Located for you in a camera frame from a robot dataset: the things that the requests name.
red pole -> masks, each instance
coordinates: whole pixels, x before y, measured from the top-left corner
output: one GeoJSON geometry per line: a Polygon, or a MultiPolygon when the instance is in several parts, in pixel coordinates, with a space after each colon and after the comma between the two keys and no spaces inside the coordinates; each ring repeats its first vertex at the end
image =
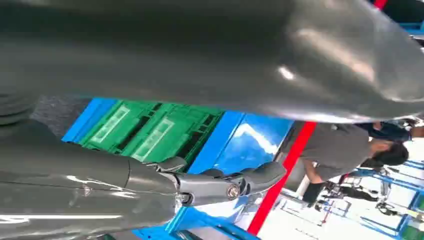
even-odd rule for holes
{"type": "Polygon", "coordinates": [[[247,229],[249,233],[253,235],[257,235],[259,233],[259,230],[261,229],[262,225],[265,222],[265,219],[271,211],[271,208],[277,200],[281,189],[289,178],[289,175],[292,172],[296,162],[298,161],[298,158],[301,156],[302,151],[304,150],[309,140],[309,137],[314,132],[316,125],[317,124],[315,122],[306,122],[303,125],[303,128],[300,130],[299,136],[294,141],[293,146],[291,147],[287,157],[285,158],[282,164],[287,170],[287,173],[279,182],[277,182],[277,184],[271,187],[266,193],[262,203],[259,206],[259,209],[253,217],[252,222],[250,223],[249,228],[247,229]]]}
{"type": "Polygon", "coordinates": [[[382,10],[385,5],[387,4],[388,0],[375,0],[374,1],[374,6],[380,10],[382,10]]]}

black hair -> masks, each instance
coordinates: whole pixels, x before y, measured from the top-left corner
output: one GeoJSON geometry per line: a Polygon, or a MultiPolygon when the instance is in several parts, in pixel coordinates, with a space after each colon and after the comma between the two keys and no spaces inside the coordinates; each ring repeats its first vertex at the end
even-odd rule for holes
{"type": "Polygon", "coordinates": [[[409,158],[409,152],[402,142],[394,142],[386,151],[377,152],[372,159],[378,163],[396,166],[403,164],[409,158]]]}

blue metal frame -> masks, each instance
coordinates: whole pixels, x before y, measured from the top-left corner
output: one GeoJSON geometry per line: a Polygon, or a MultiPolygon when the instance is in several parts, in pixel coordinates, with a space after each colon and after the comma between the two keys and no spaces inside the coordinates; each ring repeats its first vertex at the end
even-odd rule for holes
{"type": "Polygon", "coordinates": [[[424,35],[424,21],[421,23],[400,23],[399,25],[411,35],[424,35]]]}
{"type": "MultiPolygon", "coordinates": [[[[357,169],[357,171],[355,172],[358,176],[364,176],[364,177],[373,177],[376,179],[379,179],[381,181],[384,182],[388,182],[388,183],[392,183],[410,190],[415,191],[415,195],[411,201],[411,203],[408,206],[408,209],[410,210],[415,210],[418,206],[418,204],[420,204],[420,199],[421,196],[424,195],[424,187],[411,183],[411,182],[407,182],[407,181],[403,181],[403,180],[399,180],[399,179],[395,179],[393,177],[389,177],[389,176],[383,176],[380,174],[376,174],[374,171],[372,170],[368,170],[368,169],[357,169]]],[[[377,231],[381,234],[384,234],[386,236],[392,237],[394,239],[401,239],[402,238],[402,233],[403,231],[405,231],[406,227],[408,226],[408,222],[412,219],[411,216],[409,215],[404,215],[399,224],[397,225],[396,228],[378,223],[376,221],[373,221],[369,218],[366,217],[361,217],[362,220],[364,220],[366,223],[368,224],[364,224],[361,223],[361,225],[363,225],[364,227],[367,227],[369,229],[372,229],[374,231],[377,231]],[[386,232],[384,229],[381,229],[380,227],[384,227],[385,229],[394,231],[395,234],[390,234],[388,232],[386,232]]]]}

person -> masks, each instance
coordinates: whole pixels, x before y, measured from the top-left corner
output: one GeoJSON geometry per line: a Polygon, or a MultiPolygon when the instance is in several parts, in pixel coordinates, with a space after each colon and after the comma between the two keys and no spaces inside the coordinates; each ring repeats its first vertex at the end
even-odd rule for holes
{"type": "Polygon", "coordinates": [[[424,137],[424,127],[412,127],[408,131],[390,122],[358,123],[356,126],[367,131],[372,138],[392,142],[406,142],[412,138],[424,137]]]}
{"type": "MultiPolygon", "coordinates": [[[[299,134],[301,127],[296,124],[283,152],[290,149],[299,134]]],[[[300,159],[310,182],[319,184],[350,173],[367,159],[395,166],[404,163],[408,156],[402,142],[376,138],[369,141],[368,132],[355,124],[318,123],[300,159]]]]}

gray robot arm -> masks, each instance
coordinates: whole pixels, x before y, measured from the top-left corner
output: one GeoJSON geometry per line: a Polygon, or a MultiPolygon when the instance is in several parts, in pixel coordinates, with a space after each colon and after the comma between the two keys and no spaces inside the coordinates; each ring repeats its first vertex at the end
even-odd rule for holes
{"type": "Polygon", "coordinates": [[[141,163],[62,142],[34,120],[0,126],[0,239],[71,239],[160,226],[180,206],[231,201],[265,191],[285,173],[213,177],[175,173],[178,158],[141,163]]]}

